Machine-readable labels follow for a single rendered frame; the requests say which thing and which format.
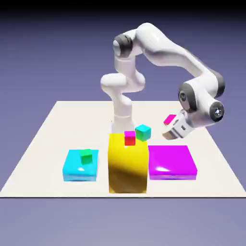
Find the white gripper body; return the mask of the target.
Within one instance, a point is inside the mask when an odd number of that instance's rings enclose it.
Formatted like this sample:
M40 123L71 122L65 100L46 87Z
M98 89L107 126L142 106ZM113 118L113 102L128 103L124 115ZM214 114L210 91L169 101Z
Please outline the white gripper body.
M180 111L169 125L164 125L162 135L168 140L184 138L186 135L185 111Z

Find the small red cube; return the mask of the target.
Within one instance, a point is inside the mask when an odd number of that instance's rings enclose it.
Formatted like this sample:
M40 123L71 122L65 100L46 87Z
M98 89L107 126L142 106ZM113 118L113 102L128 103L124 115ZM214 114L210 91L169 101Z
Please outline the small red cube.
M124 132L125 146L134 146L135 140L136 140L135 131L125 131Z
M168 117L163 122L164 125L169 125L175 117L176 117L175 114L168 115Z

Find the small teal cube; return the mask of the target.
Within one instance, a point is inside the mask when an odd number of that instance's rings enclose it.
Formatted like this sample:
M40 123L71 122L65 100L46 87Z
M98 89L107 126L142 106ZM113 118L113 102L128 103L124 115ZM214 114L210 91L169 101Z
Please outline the small teal cube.
M135 128L135 136L138 140L144 142L151 138L151 128L144 124Z

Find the small green cube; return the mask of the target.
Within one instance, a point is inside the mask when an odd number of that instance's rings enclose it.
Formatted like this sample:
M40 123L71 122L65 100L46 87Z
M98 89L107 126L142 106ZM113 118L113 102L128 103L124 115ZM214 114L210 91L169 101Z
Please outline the small green cube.
M93 162L93 155L91 149L81 149L80 158L82 165L90 164Z

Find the large magenta box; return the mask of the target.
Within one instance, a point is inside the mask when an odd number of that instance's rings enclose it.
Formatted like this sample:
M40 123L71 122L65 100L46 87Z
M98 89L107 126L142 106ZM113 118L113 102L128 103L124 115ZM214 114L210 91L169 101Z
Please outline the large magenta box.
M149 146L151 180L195 180L197 167L188 146Z

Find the large yellow box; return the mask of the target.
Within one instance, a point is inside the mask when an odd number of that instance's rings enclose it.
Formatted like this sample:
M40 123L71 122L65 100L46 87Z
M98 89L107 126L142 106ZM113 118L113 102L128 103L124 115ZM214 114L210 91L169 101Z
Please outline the large yellow box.
M109 192L141 194L147 191L148 144L135 141L124 144L124 134L110 134L108 146Z

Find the large cyan box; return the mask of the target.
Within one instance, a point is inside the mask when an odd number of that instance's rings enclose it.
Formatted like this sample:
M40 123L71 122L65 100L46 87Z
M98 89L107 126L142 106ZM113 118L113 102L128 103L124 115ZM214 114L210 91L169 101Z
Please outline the large cyan box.
M92 162L82 164L80 150L69 150L62 169L64 181L96 181L98 174L98 150L93 149L91 151Z

